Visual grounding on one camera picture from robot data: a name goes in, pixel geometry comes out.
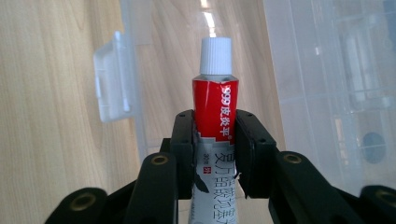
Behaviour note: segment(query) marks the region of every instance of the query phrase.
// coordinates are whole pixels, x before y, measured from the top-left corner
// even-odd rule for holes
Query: white plastic cap
[[[207,37],[202,39],[201,66],[202,75],[231,75],[232,41],[228,37]]]

